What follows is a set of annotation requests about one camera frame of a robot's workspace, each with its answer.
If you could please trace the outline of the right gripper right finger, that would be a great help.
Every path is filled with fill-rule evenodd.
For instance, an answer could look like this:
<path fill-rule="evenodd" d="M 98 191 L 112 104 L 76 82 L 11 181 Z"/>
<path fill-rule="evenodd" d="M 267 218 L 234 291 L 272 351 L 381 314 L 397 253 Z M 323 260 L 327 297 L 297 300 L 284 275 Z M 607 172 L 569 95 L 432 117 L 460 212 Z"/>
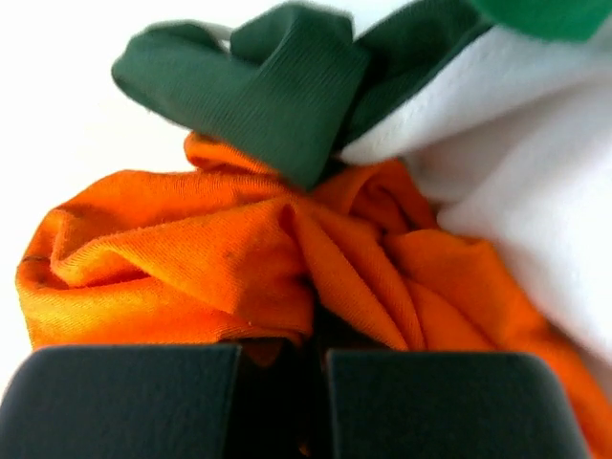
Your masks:
<path fill-rule="evenodd" d="M 558 378 L 509 353 L 336 350 L 327 357 L 337 458 L 587 458 Z"/>

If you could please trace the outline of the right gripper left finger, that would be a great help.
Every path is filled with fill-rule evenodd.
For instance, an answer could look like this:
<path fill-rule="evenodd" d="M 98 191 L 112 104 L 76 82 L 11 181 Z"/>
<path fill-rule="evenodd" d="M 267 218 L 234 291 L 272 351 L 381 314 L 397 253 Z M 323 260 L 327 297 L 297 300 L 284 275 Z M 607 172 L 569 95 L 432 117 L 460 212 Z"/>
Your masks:
<path fill-rule="evenodd" d="M 1 455 L 220 458 L 239 357 L 226 344 L 36 351 L 1 403 Z"/>

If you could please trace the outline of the orange t shirt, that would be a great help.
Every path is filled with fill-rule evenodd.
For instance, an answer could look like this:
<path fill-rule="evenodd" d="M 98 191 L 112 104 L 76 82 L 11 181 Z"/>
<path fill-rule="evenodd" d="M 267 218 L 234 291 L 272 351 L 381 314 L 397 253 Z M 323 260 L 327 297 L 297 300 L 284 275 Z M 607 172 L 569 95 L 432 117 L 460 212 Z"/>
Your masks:
<path fill-rule="evenodd" d="M 611 405 L 486 241 L 440 229 L 405 166 L 344 169 L 310 193 L 190 135 L 184 173 L 121 171 L 52 209 L 16 270 L 34 348 L 301 343 L 321 304 L 402 351 L 518 351 L 559 376 L 592 455 Z"/>

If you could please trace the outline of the dark green white t shirt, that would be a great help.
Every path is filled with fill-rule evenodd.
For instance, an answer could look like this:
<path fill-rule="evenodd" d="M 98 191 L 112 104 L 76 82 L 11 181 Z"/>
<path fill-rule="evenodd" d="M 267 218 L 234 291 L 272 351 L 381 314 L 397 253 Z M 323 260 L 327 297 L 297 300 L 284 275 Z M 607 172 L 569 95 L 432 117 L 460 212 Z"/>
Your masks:
<path fill-rule="evenodd" d="M 611 15 L 584 42 L 412 1 L 361 36 L 285 3 L 235 30 L 135 35 L 111 75 L 175 124 L 297 185 L 399 159 L 450 232 L 491 241 L 537 309 L 611 362 Z"/>

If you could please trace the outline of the bright green t shirt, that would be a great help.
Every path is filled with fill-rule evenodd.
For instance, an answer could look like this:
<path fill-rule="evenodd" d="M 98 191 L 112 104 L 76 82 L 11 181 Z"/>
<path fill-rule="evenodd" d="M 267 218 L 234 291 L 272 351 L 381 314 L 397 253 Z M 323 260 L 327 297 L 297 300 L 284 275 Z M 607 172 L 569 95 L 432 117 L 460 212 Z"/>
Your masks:
<path fill-rule="evenodd" d="M 492 23 L 529 36 L 584 42 L 611 15 L 610 0 L 473 0 Z"/>

